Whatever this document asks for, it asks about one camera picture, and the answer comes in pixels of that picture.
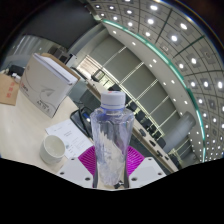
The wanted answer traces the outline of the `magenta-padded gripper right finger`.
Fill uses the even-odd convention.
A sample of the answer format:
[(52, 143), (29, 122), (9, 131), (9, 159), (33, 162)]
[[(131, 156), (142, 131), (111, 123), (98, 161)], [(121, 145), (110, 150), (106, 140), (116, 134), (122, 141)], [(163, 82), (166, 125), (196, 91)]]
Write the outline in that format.
[(144, 157), (131, 146), (127, 151), (126, 175), (130, 188), (140, 188), (166, 176), (153, 157)]

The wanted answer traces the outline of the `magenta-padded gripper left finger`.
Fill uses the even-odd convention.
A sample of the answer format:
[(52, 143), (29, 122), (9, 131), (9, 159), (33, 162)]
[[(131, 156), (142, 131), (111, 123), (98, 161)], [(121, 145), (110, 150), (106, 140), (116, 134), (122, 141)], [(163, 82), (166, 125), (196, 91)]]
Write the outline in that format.
[(97, 187), (97, 160), (95, 148), (91, 146), (78, 157), (72, 157), (57, 175), (84, 188)]

